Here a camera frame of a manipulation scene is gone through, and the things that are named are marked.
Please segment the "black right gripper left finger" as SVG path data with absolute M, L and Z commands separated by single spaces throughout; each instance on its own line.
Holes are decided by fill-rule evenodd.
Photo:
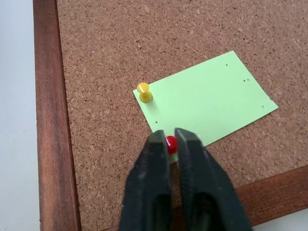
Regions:
M 162 130 L 146 140 L 126 180 L 119 229 L 169 231 L 172 197 L 169 155 Z

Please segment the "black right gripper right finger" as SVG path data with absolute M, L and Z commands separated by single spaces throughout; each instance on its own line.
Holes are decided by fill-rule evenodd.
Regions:
M 250 231 L 252 225 L 226 171 L 193 132 L 175 128 L 187 231 Z

